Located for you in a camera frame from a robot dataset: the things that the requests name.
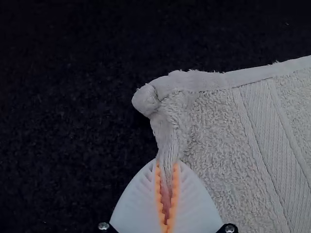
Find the terry cloth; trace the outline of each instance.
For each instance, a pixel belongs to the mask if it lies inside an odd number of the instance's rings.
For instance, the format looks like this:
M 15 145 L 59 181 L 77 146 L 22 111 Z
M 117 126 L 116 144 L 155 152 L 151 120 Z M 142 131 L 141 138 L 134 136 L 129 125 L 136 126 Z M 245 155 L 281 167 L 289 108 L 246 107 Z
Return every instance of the terry cloth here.
M 167 195 L 181 159 L 241 232 L 310 232 L 311 56 L 227 73 L 173 71 L 132 103 L 150 119 Z

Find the towel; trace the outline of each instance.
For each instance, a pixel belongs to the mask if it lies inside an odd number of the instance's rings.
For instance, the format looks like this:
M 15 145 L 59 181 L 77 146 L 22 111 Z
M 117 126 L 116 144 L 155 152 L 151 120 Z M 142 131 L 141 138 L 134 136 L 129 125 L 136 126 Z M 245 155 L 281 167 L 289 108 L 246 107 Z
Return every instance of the towel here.
M 173 71 L 138 89 L 132 104 L 150 119 L 167 198 L 181 159 L 241 232 L 311 231 L 311 56 Z

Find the screw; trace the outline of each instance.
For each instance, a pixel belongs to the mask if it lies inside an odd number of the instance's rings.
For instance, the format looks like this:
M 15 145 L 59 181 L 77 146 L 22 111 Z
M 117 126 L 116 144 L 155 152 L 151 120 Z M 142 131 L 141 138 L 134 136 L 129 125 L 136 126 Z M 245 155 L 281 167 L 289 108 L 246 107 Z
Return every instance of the screw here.
M 234 233 L 234 226 L 232 225 L 227 225 L 225 227 L 225 233 Z
M 109 229 L 109 227 L 110 227 L 109 224 L 106 222 L 100 222 L 98 224 L 98 229 L 103 231 L 103 232 L 107 231 Z

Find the black background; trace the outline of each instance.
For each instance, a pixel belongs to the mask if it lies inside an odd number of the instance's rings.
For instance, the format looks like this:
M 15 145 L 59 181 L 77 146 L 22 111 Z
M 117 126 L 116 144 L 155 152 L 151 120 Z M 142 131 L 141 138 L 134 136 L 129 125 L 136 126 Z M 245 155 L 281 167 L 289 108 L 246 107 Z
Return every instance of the black background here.
M 297 1 L 1 0 L 0 231 L 98 232 L 157 152 L 136 88 L 310 55 L 310 25 Z

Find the orange gripper pad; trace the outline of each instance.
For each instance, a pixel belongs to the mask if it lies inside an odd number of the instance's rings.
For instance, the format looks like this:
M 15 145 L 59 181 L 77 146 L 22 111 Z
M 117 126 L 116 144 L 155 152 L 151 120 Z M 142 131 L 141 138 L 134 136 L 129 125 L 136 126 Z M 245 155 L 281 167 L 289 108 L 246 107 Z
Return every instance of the orange gripper pad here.
M 171 207 L 169 209 L 169 218 L 165 224 L 165 214 L 163 213 L 163 203 L 161 202 L 161 169 L 159 165 L 155 168 L 155 197 L 156 197 L 156 204 L 159 216 L 159 223 L 161 226 L 162 233 L 173 233 L 173 228 L 175 225 L 176 219 L 176 211 L 177 211 L 177 204 L 178 204 L 178 197 L 179 197 L 179 172 L 178 172 L 178 164 L 174 164 L 173 166 L 173 190 L 172 190 L 172 197 L 171 197 Z

